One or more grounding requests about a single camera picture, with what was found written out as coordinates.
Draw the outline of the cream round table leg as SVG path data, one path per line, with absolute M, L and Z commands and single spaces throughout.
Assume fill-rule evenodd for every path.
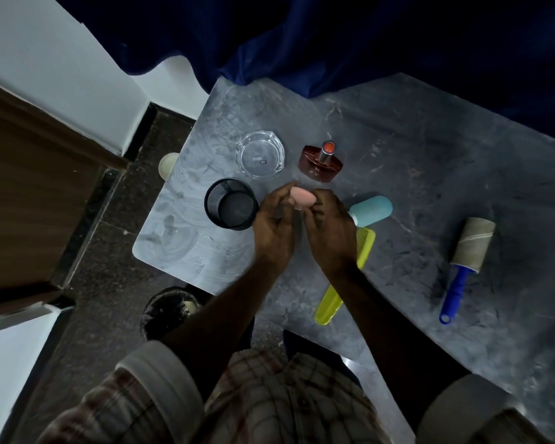
M 158 174 L 164 181 L 167 181 L 170 177 L 170 174 L 178 161 L 179 155 L 179 153 L 168 153 L 159 161 Z

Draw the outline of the person's right forearm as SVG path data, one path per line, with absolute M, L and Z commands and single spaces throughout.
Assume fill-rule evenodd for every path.
M 358 268 L 329 283 L 353 317 L 402 415 L 417 432 L 433 401 L 471 372 L 399 312 Z

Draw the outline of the person's left hand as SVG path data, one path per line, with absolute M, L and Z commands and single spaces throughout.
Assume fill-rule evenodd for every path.
M 267 223 L 261 219 L 261 204 L 253 222 L 254 261 L 281 275 L 295 248 L 294 223 Z

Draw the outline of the teal bottle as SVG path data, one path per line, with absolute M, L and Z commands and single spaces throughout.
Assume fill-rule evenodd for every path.
M 376 195 L 351 206 L 348 213 L 356 227 L 363 228 L 384 220 L 392 211 L 392 202 L 383 195 Z

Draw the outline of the person's left forearm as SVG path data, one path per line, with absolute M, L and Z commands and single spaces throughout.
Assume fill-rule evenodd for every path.
M 184 364 L 203 401 L 212 394 L 240 339 L 288 263 L 256 258 L 236 282 L 161 340 Z

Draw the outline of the plaid shirt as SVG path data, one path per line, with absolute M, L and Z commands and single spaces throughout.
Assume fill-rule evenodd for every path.
M 513 396 L 479 375 L 429 406 L 415 444 L 553 444 Z M 288 364 L 235 352 L 202 401 L 181 360 L 151 341 L 122 359 L 37 444 L 392 444 L 374 405 L 348 377 L 309 355 Z

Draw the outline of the blue-handled lint roller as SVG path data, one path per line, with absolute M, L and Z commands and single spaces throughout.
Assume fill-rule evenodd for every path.
M 471 274 L 480 273 L 494 232 L 493 221 L 478 217 L 466 218 L 450 261 L 456 273 L 448 287 L 438 317 L 441 324 L 448 325 L 456 317 L 467 279 Z

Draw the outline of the black-lined trash bin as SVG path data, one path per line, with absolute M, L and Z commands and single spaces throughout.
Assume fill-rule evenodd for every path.
M 192 292 L 171 286 L 152 296 L 141 314 L 140 330 L 146 342 L 162 339 L 197 313 L 202 303 Z

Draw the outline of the clear glass ashtray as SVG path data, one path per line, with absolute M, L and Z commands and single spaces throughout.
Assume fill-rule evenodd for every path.
M 237 142 L 236 160 L 240 171 L 247 177 L 265 179 L 284 169 L 286 153 L 273 131 L 254 131 Z

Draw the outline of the dark blue curtain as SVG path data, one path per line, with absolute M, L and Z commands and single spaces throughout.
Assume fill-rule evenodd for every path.
M 405 73 L 555 138 L 555 0 L 55 0 L 126 74 L 311 98 Z

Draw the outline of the person's right hand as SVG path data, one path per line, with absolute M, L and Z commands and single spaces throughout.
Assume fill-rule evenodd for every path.
M 356 226 L 342 202 L 339 220 L 305 229 L 313 258 L 329 281 L 357 269 Z

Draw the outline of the brown wooden door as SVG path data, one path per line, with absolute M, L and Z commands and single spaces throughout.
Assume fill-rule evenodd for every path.
M 128 166 L 0 88 L 0 315 L 60 294 Z

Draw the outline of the black mesh pen cup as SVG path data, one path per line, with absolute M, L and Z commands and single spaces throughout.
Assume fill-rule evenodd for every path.
M 214 182 L 204 198 L 208 219 L 218 227 L 244 231 L 250 228 L 259 210 L 252 188 L 238 178 Z

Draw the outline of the pink makeup sponge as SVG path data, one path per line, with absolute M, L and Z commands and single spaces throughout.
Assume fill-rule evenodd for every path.
M 317 197 L 312 192 L 297 186 L 290 188 L 289 196 L 294 203 L 294 208 L 299 211 L 311 208 L 317 202 Z

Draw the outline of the brown perfume bottle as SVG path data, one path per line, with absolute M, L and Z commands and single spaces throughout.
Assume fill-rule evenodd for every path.
M 343 168 L 343 162 L 335 156 L 336 145 L 325 141 L 320 147 L 307 145 L 298 160 L 301 173 L 319 183 L 330 183 Z

